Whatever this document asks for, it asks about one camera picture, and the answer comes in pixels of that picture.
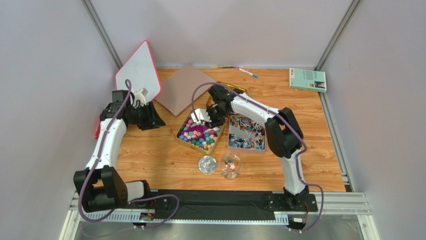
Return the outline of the clear plastic jar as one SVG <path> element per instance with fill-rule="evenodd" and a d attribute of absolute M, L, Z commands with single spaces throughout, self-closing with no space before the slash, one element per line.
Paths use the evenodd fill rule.
<path fill-rule="evenodd" d="M 238 177 L 241 169 L 241 159 L 233 153 L 224 155 L 220 161 L 221 175 L 228 180 Z"/>

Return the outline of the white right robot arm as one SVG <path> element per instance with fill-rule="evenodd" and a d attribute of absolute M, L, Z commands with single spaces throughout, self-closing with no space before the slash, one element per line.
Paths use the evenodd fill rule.
<path fill-rule="evenodd" d="M 306 144 L 293 111 L 288 107 L 269 107 L 218 82 L 208 93 L 214 105 L 206 110 L 206 125 L 216 127 L 230 113 L 243 115 L 260 124 L 265 129 L 269 149 L 280 159 L 285 178 L 283 189 L 287 205 L 295 208 L 302 204 L 309 194 L 301 164 L 301 154 L 305 151 Z"/>

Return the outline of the purple plastic scoop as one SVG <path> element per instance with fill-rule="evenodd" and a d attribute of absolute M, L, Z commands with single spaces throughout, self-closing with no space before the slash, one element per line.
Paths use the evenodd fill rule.
<path fill-rule="evenodd" d="M 203 138 L 206 133 L 210 132 L 210 128 L 205 125 L 195 125 L 188 129 L 185 129 L 178 135 L 178 138 L 181 140 L 197 140 Z"/>

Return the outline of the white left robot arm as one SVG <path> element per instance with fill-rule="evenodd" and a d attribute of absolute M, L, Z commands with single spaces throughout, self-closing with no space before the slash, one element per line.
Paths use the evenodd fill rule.
<path fill-rule="evenodd" d="M 165 126 L 154 104 L 141 104 L 127 90 L 112 92 L 112 101 L 102 110 L 99 136 L 85 169 L 76 171 L 73 182 L 86 213 L 122 209 L 133 200 L 147 197 L 150 190 L 146 180 L 124 182 L 117 167 L 122 139 L 128 126 L 151 130 Z"/>

